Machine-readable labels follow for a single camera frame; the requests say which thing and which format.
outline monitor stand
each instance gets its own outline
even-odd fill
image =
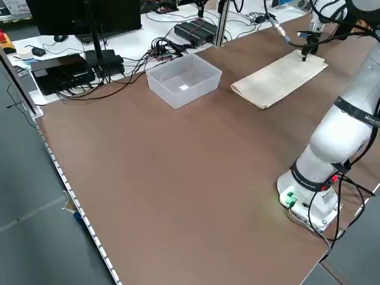
[[[95,50],[85,52],[85,60],[94,68],[99,78],[108,77],[124,73],[123,59],[119,55],[115,55],[113,49],[102,50],[100,47],[99,35],[96,29],[96,20],[91,9],[91,0],[83,1],[87,12],[88,24],[90,26],[91,35]]]
[[[95,50],[86,51],[85,61],[91,68],[94,68],[98,77],[112,76],[124,73],[123,59],[115,55],[113,49],[101,50],[102,59],[98,59]]]

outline white desk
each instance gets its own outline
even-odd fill
[[[230,6],[230,11],[235,12],[235,8],[233,5]],[[247,14],[249,12],[264,12],[264,9],[262,7],[262,1],[261,0],[250,0],[246,1],[245,6],[243,8],[242,14]],[[271,10],[272,14],[274,14],[277,17],[277,20],[280,23],[292,20],[294,18],[300,17],[302,15],[305,15],[304,12],[288,7],[286,9],[280,9],[280,10]],[[167,14],[154,14],[149,13],[149,15],[143,14],[141,15],[141,24],[142,29],[137,31],[132,31],[129,33],[120,34],[115,37],[111,37],[108,40],[107,48],[115,50],[115,53],[117,55],[120,55],[121,57],[126,58],[132,58],[132,59],[140,59],[143,54],[146,53],[146,51],[150,48],[151,42],[156,37],[163,37],[167,34],[167,32],[174,27],[175,24],[172,21],[183,21],[186,20],[184,17],[188,17],[189,20],[197,17],[198,10],[193,5],[185,5],[180,6],[179,11],[173,12],[171,14],[174,15],[167,15]],[[216,10],[208,10],[204,13],[205,20],[212,22],[217,25],[218,23],[218,13]],[[155,19],[157,21],[168,21],[168,23],[158,23],[151,19]],[[244,17],[240,15],[236,15],[233,13],[229,13],[228,20],[238,20],[243,21],[247,24],[249,24],[249,20],[245,19]],[[260,30],[266,29],[270,26],[270,23],[264,23],[261,25]],[[226,30],[229,32],[226,32],[225,36],[228,38],[228,40],[235,39],[236,36],[241,34],[241,32],[251,31],[254,27],[253,26],[246,26],[243,23],[238,22],[228,22]],[[167,36],[168,39],[179,43],[179,44],[185,44],[188,43],[186,40],[178,37],[174,34],[173,31],[170,32],[170,34]],[[16,49],[22,48],[26,45],[32,45],[37,46],[39,48],[42,48],[42,44],[46,45],[52,45],[54,43],[52,36],[38,36],[38,37],[32,37],[29,39],[24,40],[18,40],[13,42]],[[211,44],[206,44],[202,47],[198,47],[197,49],[189,49],[189,53],[198,52],[200,50],[209,48]],[[49,58],[56,58],[59,56],[64,56],[69,53],[79,53],[79,50],[92,50],[94,49],[93,45],[82,45],[79,40],[73,35],[69,36],[69,38],[62,42],[62,43],[56,43],[54,46],[45,46],[49,51],[53,53],[59,53],[58,55],[52,54],[50,52],[46,52],[46,55],[40,57],[39,59],[49,59]],[[13,55],[8,55],[8,58],[10,59],[11,63],[13,65],[19,65],[24,68],[29,68],[26,64],[24,64],[21,60],[15,59]],[[136,64],[134,61],[126,60],[123,63],[126,65],[125,67],[125,73],[132,71],[134,69],[134,65]],[[147,64],[146,68],[152,68],[158,63],[156,61],[151,61]],[[113,80],[117,80],[122,78],[121,75],[116,75],[112,77]],[[31,93],[31,97],[34,100],[34,102],[38,105],[45,105],[47,103],[59,100],[59,97],[55,94],[49,95],[49,96],[43,96],[40,91],[35,91]]]

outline computer mouse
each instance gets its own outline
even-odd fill
[[[64,40],[66,40],[69,36],[66,36],[65,34],[62,34],[60,36],[54,36],[54,41],[57,43],[62,43]]]

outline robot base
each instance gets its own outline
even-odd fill
[[[280,203],[289,208],[291,201],[296,201],[292,212],[302,221],[309,224],[309,203],[314,192],[300,186],[293,178],[290,171],[282,175],[277,181],[277,190],[280,195]],[[310,218],[316,230],[323,232],[338,214],[338,197],[333,188],[317,193],[314,198]]]

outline label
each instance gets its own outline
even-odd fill
[[[184,85],[180,86],[179,88],[180,88],[182,91],[185,91],[185,90],[188,89],[189,87],[188,87],[186,84],[184,84]]]
[[[334,197],[334,190],[330,189],[329,191],[327,191],[327,193],[325,195],[322,196],[322,199],[323,199],[323,202],[325,202],[325,204],[329,203],[330,200]]]

